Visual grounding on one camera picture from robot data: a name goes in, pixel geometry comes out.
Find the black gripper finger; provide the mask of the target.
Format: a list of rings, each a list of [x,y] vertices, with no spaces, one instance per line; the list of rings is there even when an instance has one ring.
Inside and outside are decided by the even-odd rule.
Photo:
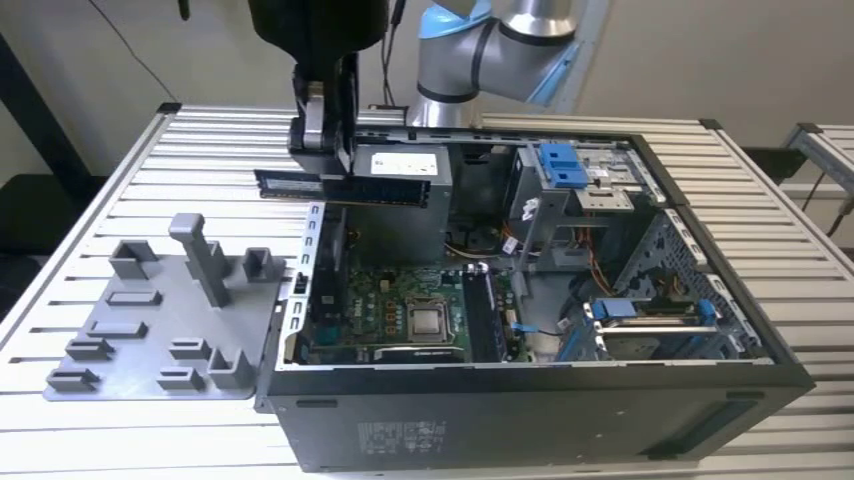
[[[342,58],[341,76],[341,159],[346,173],[353,173],[354,137],[359,112],[359,54],[353,52]]]
[[[298,116],[290,123],[289,149],[293,159],[311,174],[349,175],[341,159],[342,58],[322,80],[313,79],[302,65],[294,69]]]

